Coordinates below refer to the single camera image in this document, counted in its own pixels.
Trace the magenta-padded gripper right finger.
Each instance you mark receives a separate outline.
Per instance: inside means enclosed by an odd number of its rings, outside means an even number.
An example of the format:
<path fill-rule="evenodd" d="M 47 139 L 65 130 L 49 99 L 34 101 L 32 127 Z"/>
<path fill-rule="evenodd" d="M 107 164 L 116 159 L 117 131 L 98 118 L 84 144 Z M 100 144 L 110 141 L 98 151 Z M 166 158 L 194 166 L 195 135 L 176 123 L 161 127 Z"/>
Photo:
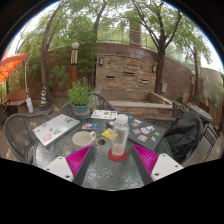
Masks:
<path fill-rule="evenodd" d="M 165 153 L 157 155 L 136 144 L 132 145 L 131 154 L 145 185 L 183 169 L 183 166 L 169 155 Z"/>

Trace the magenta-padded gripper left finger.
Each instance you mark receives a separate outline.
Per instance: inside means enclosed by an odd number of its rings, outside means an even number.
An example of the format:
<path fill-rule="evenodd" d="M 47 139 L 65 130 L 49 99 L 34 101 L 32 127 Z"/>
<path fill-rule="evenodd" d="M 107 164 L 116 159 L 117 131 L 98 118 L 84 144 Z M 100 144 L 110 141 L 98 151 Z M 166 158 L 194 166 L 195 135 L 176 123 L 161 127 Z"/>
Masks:
<path fill-rule="evenodd" d="M 93 146 L 86 146 L 68 157 L 57 157 L 45 170 L 81 186 L 93 155 Z"/>

